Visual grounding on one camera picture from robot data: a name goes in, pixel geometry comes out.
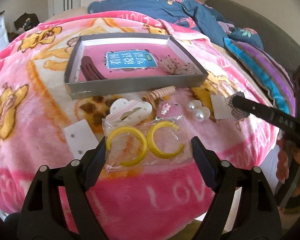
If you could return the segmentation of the person's right hand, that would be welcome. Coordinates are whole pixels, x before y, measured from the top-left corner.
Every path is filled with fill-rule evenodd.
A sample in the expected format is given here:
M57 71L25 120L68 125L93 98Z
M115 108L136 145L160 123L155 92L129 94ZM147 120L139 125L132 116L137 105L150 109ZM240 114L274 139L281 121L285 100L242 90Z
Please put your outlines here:
M276 177L280 182L276 198L282 213L300 213L300 142L297 144L286 139L277 141Z

